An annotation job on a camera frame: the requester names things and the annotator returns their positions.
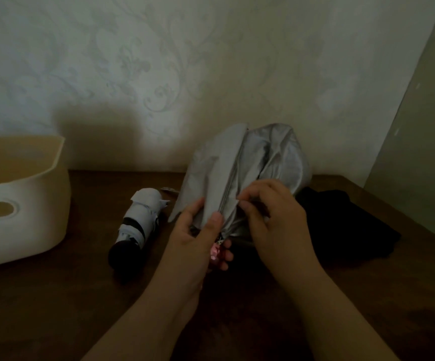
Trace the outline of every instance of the hand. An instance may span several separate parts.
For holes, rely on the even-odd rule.
[[[194,315],[199,302],[202,282],[208,270],[210,251],[214,241],[219,236],[224,218],[218,212],[213,213],[199,235],[194,238],[190,234],[193,217],[204,206],[204,198],[197,200],[181,212],[176,225],[169,237],[159,266],[148,286],[152,299],[166,297],[172,301],[176,310],[175,326],[184,328]],[[225,248],[231,246],[227,239]],[[226,261],[233,260],[233,254],[226,249],[223,255],[225,261],[217,264],[222,270],[227,270]]]
[[[237,198],[261,260],[283,287],[289,289],[295,283],[294,276],[313,276],[321,268],[311,243],[306,212],[279,180],[254,181]],[[251,204],[252,198],[266,205],[269,220]]]

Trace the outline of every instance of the white storage basket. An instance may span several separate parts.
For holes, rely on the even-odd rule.
[[[65,236],[70,182],[63,137],[0,137],[0,263],[44,252]]]

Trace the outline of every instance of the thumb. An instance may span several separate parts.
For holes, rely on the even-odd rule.
[[[219,212],[214,212],[204,228],[202,228],[201,232],[198,234],[198,241],[202,242],[206,246],[206,249],[211,248],[219,236],[223,224],[224,218],[222,214]]]
[[[239,207],[246,213],[252,239],[254,241],[259,241],[268,231],[263,216],[249,201],[239,200]]]

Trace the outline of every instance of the wooden table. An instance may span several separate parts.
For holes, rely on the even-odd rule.
[[[46,253],[0,265],[0,360],[81,358],[142,293],[172,230],[164,224],[148,244],[138,276],[117,279],[107,251],[130,197],[143,187],[179,189],[183,177],[71,172],[65,240]],[[401,232],[389,258],[326,270],[402,360],[435,359],[435,235],[343,177],[316,176],[312,187],[347,191],[355,203]],[[197,313],[172,357],[288,355],[312,359],[298,314],[255,253],[236,248],[229,271],[206,278]]]

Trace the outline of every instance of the floral wall pattern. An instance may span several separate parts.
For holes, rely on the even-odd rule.
[[[0,134],[183,171],[232,123],[284,122],[362,185],[434,22],[435,0],[0,0]]]

